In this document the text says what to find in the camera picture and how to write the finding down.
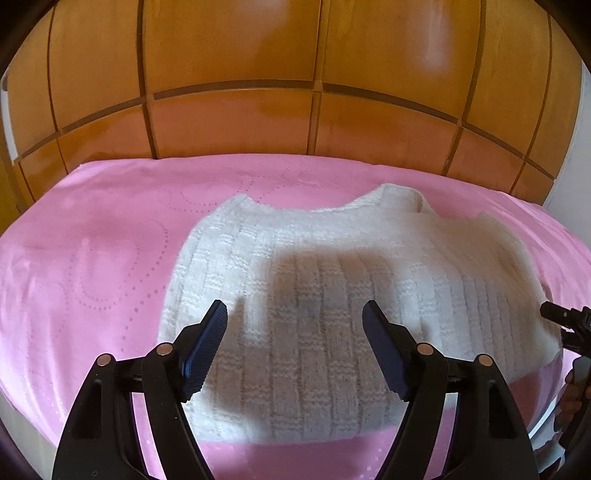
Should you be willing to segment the person's right hand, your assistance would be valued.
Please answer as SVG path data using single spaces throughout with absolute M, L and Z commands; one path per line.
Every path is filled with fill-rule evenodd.
M 582 407 L 582 399 L 589 399 L 591 396 L 590 388 L 582 390 L 574 384 L 574 372 L 570 370 L 565 377 L 566 388 L 558 403 L 558 413 L 556 414 L 554 427 L 556 430 L 566 428 L 573 420 L 575 414 Z

